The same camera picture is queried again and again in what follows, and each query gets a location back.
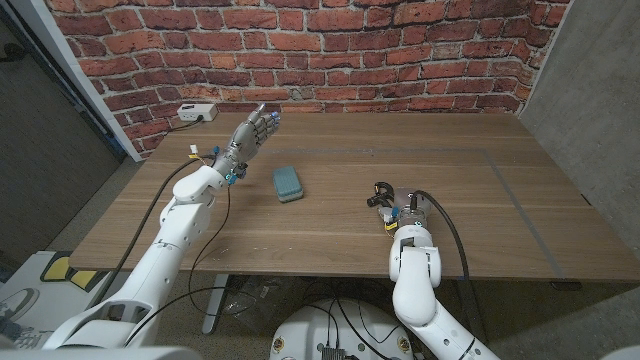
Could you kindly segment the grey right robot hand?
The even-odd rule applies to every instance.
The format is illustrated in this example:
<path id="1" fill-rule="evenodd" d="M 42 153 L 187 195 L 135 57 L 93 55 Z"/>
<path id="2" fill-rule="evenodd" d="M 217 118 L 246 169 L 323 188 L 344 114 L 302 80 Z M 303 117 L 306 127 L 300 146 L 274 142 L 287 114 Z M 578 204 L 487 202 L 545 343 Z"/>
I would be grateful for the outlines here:
<path id="1" fill-rule="evenodd" d="M 431 202 L 418 195 L 415 208 L 411 207 L 414 188 L 400 187 L 394 190 L 393 199 L 387 197 L 377 206 L 386 230 L 398 230 L 402 226 L 417 225 L 426 228 Z"/>

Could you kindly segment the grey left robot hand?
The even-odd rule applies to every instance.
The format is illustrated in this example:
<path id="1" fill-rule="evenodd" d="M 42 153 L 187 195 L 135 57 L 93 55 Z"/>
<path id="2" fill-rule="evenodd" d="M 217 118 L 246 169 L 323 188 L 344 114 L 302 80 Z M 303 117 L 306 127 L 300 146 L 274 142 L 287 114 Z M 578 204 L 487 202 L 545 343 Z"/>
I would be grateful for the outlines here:
<path id="1" fill-rule="evenodd" d="M 232 134 L 224 150 L 216 156 L 213 168 L 223 177 L 244 178 L 248 162 L 279 128 L 280 114 L 265 113 L 265 104 L 252 111 Z"/>

